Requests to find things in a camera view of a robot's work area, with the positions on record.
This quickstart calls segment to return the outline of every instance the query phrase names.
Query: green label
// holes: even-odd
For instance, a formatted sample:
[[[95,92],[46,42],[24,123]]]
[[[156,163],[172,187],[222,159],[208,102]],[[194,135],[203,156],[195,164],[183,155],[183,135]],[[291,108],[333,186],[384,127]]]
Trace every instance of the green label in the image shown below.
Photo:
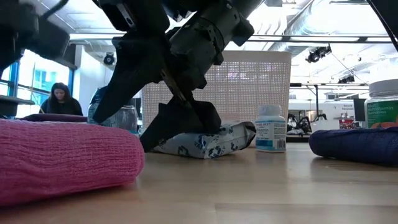
[[[398,101],[368,103],[366,111],[369,128],[398,126]]]

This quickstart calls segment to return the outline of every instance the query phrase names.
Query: black shirt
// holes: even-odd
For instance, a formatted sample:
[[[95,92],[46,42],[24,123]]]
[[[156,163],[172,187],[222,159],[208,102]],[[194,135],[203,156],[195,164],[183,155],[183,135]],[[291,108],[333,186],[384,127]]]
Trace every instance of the black shirt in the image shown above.
[[[79,102],[71,98],[70,100],[59,103],[58,101],[51,103],[49,100],[45,100],[40,107],[39,113],[52,113],[52,114],[70,114],[83,116],[81,112],[81,106]]]

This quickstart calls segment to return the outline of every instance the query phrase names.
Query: ceiling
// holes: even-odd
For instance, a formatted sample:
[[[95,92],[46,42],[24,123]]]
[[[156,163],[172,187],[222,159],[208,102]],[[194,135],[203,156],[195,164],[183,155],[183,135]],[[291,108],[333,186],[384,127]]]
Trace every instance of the ceiling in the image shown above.
[[[38,13],[54,6],[58,0],[29,0]],[[330,4],[330,0],[295,0],[295,4],[283,7],[261,5],[248,18],[256,34],[286,35],[385,35],[386,31],[368,5]],[[113,28],[101,9],[91,0],[70,0],[50,20],[69,33],[114,34]],[[170,28],[185,23],[170,21]],[[98,60],[109,50],[114,50],[110,40],[84,41],[86,50]],[[333,55],[327,55],[318,63],[308,63],[305,57],[311,48],[319,44],[294,44],[271,42],[247,42],[242,47],[229,44],[226,50],[284,50],[293,53],[292,82],[336,82],[350,72],[360,80],[367,78],[369,68],[379,62],[398,57],[391,44],[331,44]]]

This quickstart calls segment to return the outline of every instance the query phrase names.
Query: dark hair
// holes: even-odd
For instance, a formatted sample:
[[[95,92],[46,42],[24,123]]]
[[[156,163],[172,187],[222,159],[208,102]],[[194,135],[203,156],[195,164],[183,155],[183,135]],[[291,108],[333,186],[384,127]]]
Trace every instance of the dark hair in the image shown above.
[[[63,83],[54,83],[54,85],[52,85],[52,87],[51,87],[51,95],[50,95],[50,98],[49,98],[51,103],[58,102],[57,97],[55,97],[55,94],[54,94],[54,91],[56,89],[63,90],[65,92],[65,96],[63,97],[64,101],[71,100],[71,96],[70,96],[70,92],[69,92],[68,86],[66,86]]]

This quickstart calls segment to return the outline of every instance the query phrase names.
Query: woman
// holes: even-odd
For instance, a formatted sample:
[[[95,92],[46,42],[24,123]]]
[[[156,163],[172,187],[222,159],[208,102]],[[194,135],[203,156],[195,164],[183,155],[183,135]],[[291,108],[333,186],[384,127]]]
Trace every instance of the woman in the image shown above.
[[[39,113],[83,116],[79,102],[70,96],[68,87],[63,83],[55,83],[52,86],[51,95],[43,102]]]

